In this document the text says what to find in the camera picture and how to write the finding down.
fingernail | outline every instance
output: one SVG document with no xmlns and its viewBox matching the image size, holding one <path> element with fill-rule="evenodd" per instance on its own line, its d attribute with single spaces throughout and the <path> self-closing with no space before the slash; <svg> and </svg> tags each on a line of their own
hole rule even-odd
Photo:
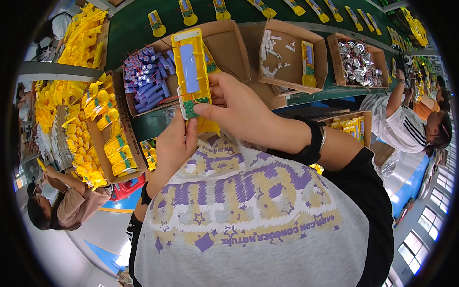
<svg viewBox="0 0 459 287">
<path fill-rule="evenodd" d="M 202 106 L 201 106 L 201 105 L 195 105 L 195 106 L 193 107 L 193 111 L 194 111 L 195 113 L 197 113 L 198 115 L 200 115 L 200 114 L 202 113 Z"/>
</svg>

green circuit board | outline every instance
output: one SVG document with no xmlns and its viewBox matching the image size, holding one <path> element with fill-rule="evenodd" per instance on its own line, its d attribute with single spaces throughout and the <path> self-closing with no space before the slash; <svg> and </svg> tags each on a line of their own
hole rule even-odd
<svg viewBox="0 0 459 287">
<path fill-rule="evenodd" d="M 193 111 L 193 107 L 195 106 L 196 103 L 209 103 L 209 98 L 204 97 L 204 98 L 199 98 L 199 99 L 194 99 L 194 100 L 183 102 L 183 106 L 185 108 L 185 114 L 187 118 L 195 118 L 199 116 Z"/>
</svg>

black sleeve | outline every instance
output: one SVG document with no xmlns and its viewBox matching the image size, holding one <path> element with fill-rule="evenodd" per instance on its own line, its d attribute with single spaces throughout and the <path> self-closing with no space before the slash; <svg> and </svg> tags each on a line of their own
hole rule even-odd
<svg viewBox="0 0 459 287">
<path fill-rule="evenodd" d="M 373 157 L 372 151 L 363 148 L 341 171 L 322 174 L 346 193 L 369 221 L 367 258 L 358 287 L 381 286 L 394 258 L 392 204 L 372 164 Z"/>
<path fill-rule="evenodd" d="M 134 287 L 141 287 L 142 285 L 134 277 L 134 259 L 135 253 L 137 251 L 137 243 L 139 242 L 140 230 L 142 229 L 142 222 L 140 222 L 134 215 L 134 212 L 131 215 L 131 220 L 129 221 L 128 229 L 126 233 L 128 238 L 131 241 L 131 254 L 129 255 L 129 276 L 132 278 Z"/>
</svg>

white striped shirt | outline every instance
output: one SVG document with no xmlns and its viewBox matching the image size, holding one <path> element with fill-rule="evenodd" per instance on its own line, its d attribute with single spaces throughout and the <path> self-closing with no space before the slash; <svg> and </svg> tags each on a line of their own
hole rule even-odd
<svg viewBox="0 0 459 287">
<path fill-rule="evenodd" d="M 371 111 L 371 131 L 388 145 L 402 152 L 421 152 L 426 146 L 424 125 L 412 109 L 401 105 L 387 117 L 390 94 L 366 96 L 361 110 Z"/>
</svg>

white shirt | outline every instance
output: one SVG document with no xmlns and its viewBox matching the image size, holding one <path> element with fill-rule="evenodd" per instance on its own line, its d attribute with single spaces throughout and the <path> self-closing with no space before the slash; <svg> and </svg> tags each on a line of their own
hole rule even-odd
<svg viewBox="0 0 459 287">
<path fill-rule="evenodd" d="M 388 94 L 366 96 L 361 110 L 371 111 L 371 131 L 402 152 L 421 152 L 426 146 L 424 125 L 412 109 L 401 105 L 387 117 Z"/>
<path fill-rule="evenodd" d="M 53 34 L 56 40 L 61 40 L 65 36 L 65 32 L 67 31 L 67 27 L 70 24 L 71 18 L 69 15 L 59 15 L 54 18 L 52 25 L 53 25 Z"/>
</svg>

